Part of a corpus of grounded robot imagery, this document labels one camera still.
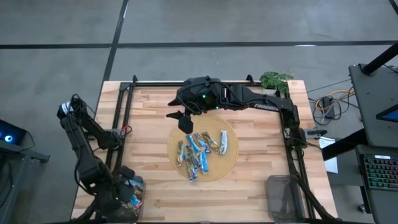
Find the desk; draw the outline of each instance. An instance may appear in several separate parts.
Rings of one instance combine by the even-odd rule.
[[[396,140],[398,123],[376,118],[378,113],[398,104],[398,99],[396,98],[398,94],[398,89],[396,88],[398,76],[386,67],[378,68],[373,72],[373,76],[367,76],[363,73],[362,68],[364,66],[360,64],[349,67],[349,74],[354,86],[364,128],[323,148],[323,158],[325,160],[342,153],[345,156],[349,154],[351,157],[352,155],[357,157],[361,151],[376,155],[398,155],[398,142]],[[342,184],[361,186],[366,212],[372,213],[376,223],[395,222],[395,212],[386,209],[386,207],[395,206],[394,202],[398,200],[397,192],[370,189],[363,182],[364,179],[358,168],[359,164],[358,161],[351,161],[346,164],[344,169],[346,172],[336,174],[335,177],[339,178]]]
[[[112,126],[119,84],[104,82],[101,91],[95,119],[105,129]],[[313,128],[304,82],[290,81],[289,88],[290,97],[298,107],[300,126]],[[267,212],[264,182],[270,175],[289,174],[279,115],[256,109],[211,111],[234,128],[240,147],[238,161],[223,178],[192,184],[173,168],[166,152],[167,140],[177,120],[165,115],[180,109],[167,106],[175,98],[176,89],[134,88],[129,118],[132,133],[126,137],[122,164],[134,169],[147,184],[140,221],[273,222]],[[259,87],[251,89],[262,91]],[[102,159],[106,157],[106,151],[99,150],[96,154]],[[321,151],[310,146],[305,149],[304,159],[312,192],[337,217]],[[78,189],[72,218],[82,214],[92,200],[92,196]]]

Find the wooden tabletop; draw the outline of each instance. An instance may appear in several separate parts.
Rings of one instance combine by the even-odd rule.
[[[104,82],[96,121],[111,128],[120,82]],[[310,105],[303,81],[289,81],[290,97],[298,107],[301,128],[313,128]],[[167,140],[177,120],[167,113],[180,110],[167,103],[176,87],[135,87],[122,164],[144,178],[146,197],[142,222],[273,222],[267,211],[265,181],[270,175],[289,174],[279,115],[275,112],[211,111],[232,125],[239,139],[239,157],[232,171],[212,182],[190,183],[167,157]],[[259,87],[252,91],[261,92]],[[126,102],[122,104],[123,119]],[[305,151],[311,191],[330,214],[337,217],[322,154],[316,147]],[[106,151],[96,154],[104,159]],[[93,197],[78,189],[72,217],[78,217]]]

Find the rgb keyboard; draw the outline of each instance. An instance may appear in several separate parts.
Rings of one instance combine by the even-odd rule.
[[[369,188],[398,190],[398,160],[363,159]]]

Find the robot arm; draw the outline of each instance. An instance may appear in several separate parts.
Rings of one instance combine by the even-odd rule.
[[[57,117],[78,158],[76,168],[80,182],[87,193],[95,196],[89,207],[91,211],[85,218],[89,218],[94,211],[102,215],[111,214],[121,206],[121,201],[130,200],[133,189],[124,184],[125,179],[120,175],[112,175],[108,166],[94,155],[84,129],[97,139],[102,149],[118,148],[122,144],[121,136],[116,131],[101,128],[87,113],[87,105],[79,97],[72,97],[70,102],[60,105]],[[127,179],[134,178],[134,171],[127,167],[122,167],[117,173]]]
[[[245,110],[257,108],[261,110],[275,111],[281,114],[283,129],[289,130],[292,146],[306,147],[305,133],[300,129],[300,120],[297,107],[290,98],[279,98],[252,92],[248,87],[227,84],[217,78],[200,77],[186,80],[176,97],[169,106],[185,107],[182,113],[167,114],[168,118],[178,120],[178,127],[190,134],[193,131],[191,115],[200,115],[210,110]]]

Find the concrete floor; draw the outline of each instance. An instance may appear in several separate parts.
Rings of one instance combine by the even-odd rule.
[[[0,44],[111,43],[121,4],[3,0]],[[120,42],[397,40],[397,24],[388,0],[130,0]],[[231,80],[278,70],[292,72],[312,90],[347,79],[349,65],[366,63],[387,48],[119,49],[110,79],[130,80],[135,74],[140,80],[202,75]],[[109,49],[0,50],[0,119],[28,129],[35,150],[52,155],[48,164],[31,165],[12,223],[70,217],[76,158],[55,113],[73,93],[96,106],[108,55]],[[345,82],[309,97],[350,87]],[[350,108],[323,129],[328,137],[343,138],[361,127],[358,110]],[[332,191],[340,218],[373,222],[356,210],[362,203],[359,188],[332,183]]]

